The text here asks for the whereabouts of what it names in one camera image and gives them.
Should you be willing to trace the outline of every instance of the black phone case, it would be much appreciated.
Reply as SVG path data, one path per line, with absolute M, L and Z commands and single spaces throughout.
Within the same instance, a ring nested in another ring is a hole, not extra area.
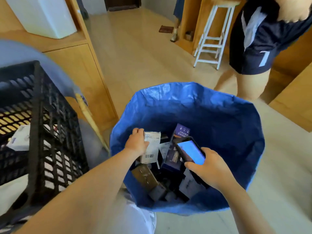
M 185 158 L 183 157 L 183 152 L 182 152 L 182 150 L 180 149 L 180 147 L 179 147 L 177 144 L 180 143 L 180 142 L 189 141 L 189 140 L 193 141 L 194 144 L 197 146 L 197 148 L 200 150 L 200 152 L 206 157 L 205 152 L 198 146 L 198 144 L 195 142 L 195 140 L 193 139 L 193 137 L 188 136 L 188 137 L 184 137 L 184 138 L 176 138 L 176 139 L 173 140 L 173 144 L 174 144 L 174 146 L 176 147 L 177 151 L 179 152 L 179 154 L 180 154 L 181 158 L 183 159 L 183 161 L 185 162 L 186 160 L 185 160 Z M 208 185 L 206 182 L 204 182 L 195 172 L 193 172 L 193 171 L 191 171 L 191 170 L 190 170 L 190 172 L 191 172 L 192 176 L 194 177 L 194 180 L 195 180 L 198 184 L 202 184 L 205 188 L 208 188 L 208 187 L 209 187 L 209 185 Z

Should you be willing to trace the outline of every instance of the beige floor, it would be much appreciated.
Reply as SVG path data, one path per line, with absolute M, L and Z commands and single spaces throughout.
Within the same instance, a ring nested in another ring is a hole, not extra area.
M 168 19 L 145 9 L 91 17 L 90 36 L 119 116 L 134 92 L 172 81 L 195 81 L 213 88 L 225 70 L 198 63 L 159 33 Z M 235 94 L 236 86 L 227 89 Z M 277 233 L 311 233 L 312 134 L 258 99 L 266 151 L 249 194 Z M 156 233 L 237 233 L 230 211 L 190 217 L 157 214 Z

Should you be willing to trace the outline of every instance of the door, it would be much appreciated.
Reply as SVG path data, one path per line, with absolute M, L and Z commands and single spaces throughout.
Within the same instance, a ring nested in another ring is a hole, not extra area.
M 120 11 L 140 7 L 141 0 L 105 0 L 105 5 L 108 11 Z
M 312 131 L 312 63 L 269 105 L 298 126 Z
M 109 100 L 96 63 L 88 44 L 46 52 L 58 64 L 72 81 L 81 89 L 85 96 L 93 119 L 100 131 L 117 122 L 114 106 Z M 78 103 L 73 98 L 66 98 L 79 118 L 84 118 Z

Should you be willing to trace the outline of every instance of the phone screen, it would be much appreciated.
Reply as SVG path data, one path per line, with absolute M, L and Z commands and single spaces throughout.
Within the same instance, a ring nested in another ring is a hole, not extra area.
M 184 141 L 177 144 L 181 150 L 184 152 L 187 161 L 194 162 L 198 165 L 203 165 L 205 161 L 205 156 L 197 148 L 193 141 Z

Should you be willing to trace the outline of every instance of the black plastic crate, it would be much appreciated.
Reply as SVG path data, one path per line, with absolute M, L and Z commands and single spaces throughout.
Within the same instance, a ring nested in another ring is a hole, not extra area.
M 6 147 L 29 123 L 29 151 Z M 77 114 L 38 61 L 0 69 L 0 145 L 0 185 L 28 174 L 0 229 L 20 225 L 89 170 Z

